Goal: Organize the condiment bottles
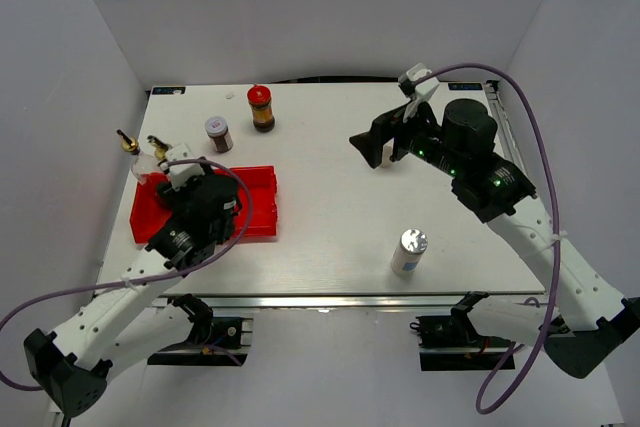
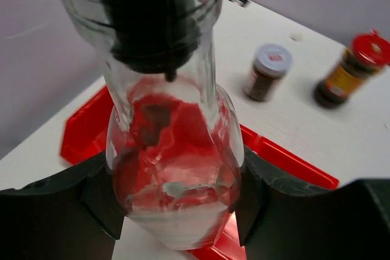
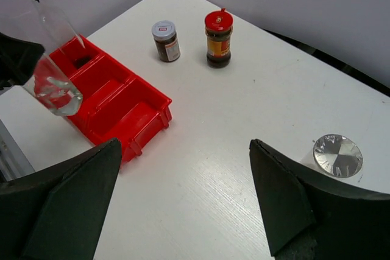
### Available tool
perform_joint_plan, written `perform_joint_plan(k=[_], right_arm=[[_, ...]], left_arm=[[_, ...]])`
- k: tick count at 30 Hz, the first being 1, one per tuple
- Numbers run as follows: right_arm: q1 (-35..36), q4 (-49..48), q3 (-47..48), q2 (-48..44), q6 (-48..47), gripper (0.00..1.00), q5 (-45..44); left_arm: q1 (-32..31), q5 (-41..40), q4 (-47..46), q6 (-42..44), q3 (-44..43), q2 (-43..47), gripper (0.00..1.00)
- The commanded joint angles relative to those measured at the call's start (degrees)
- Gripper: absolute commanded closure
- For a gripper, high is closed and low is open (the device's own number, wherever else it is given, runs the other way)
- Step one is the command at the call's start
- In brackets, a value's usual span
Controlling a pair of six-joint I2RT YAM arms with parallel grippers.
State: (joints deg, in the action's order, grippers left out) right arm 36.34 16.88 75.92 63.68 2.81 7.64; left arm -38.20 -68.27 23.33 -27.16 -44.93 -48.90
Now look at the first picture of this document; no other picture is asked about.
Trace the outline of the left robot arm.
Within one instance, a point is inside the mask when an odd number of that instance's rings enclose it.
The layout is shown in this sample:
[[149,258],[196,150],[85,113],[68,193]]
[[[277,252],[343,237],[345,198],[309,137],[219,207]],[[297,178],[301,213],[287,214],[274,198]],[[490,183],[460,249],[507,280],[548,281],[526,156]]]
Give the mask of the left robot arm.
[[213,256],[235,231],[240,185],[228,175],[196,175],[170,189],[171,215],[121,277],[49,332],[35,329],[23,346],[31,376],[68,418],[90,409],[110,381],[164,347],[213,338],[211,309],[192,294],[151,318],[143,311]]

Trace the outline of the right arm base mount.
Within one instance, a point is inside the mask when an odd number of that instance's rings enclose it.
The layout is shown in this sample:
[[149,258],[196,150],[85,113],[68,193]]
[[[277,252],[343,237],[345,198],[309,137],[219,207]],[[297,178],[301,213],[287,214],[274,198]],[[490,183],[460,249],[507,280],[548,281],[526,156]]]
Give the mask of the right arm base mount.
[[418,316],[409,324],[418,338],[423,372],[491,371],[499,364],[510,342],[479,334],[467,318],[486,298],[486,292],[469,292],[446,315]]

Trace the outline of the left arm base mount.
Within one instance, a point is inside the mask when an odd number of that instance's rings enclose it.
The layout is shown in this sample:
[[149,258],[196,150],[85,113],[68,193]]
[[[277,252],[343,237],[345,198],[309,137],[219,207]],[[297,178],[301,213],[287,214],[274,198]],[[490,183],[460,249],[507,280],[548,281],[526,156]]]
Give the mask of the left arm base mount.
[[150,356],[150,366],[242,367],[252,344],[253,318],[218,313],[192,294],[172,296],[166,306],[181,308],[192,323],[185,341]]

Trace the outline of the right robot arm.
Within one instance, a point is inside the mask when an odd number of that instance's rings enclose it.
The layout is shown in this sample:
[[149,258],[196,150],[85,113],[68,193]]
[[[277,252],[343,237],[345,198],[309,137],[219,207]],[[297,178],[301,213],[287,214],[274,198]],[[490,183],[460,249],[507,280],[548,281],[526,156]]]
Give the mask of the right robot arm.
[[550,360],[571,377],[584,379],[639,329],[639,301],[625,297],[589,265],[571,242],[553,230],[553,219],[534,185],[495,151],[497,123],[472,99],[456,99],[437,119],[422,102],[407,116],[406,106],[375,118],[350,144],[371,168],[407,154],[448,174],[452,192],[481,223],[501,237],[545,287],[551,322],[542,311],[486,293],[469,293],[451,310],[448,332],[472,346],[498,337],[529,346],[543,342]]

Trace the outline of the clear glass oil bottle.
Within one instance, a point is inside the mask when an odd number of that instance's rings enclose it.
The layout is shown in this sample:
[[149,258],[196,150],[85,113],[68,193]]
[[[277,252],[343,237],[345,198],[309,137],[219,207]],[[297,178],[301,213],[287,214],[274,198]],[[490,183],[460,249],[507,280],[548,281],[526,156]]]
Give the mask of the clear glass oil bottle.
[[127,135],[121,129],[117,129],[116,134],[120,138],[122,149],[132,158],[130,170],[140,185],[147,183],[152,175],[162,173],[157,159],[144,153],[135,137]]

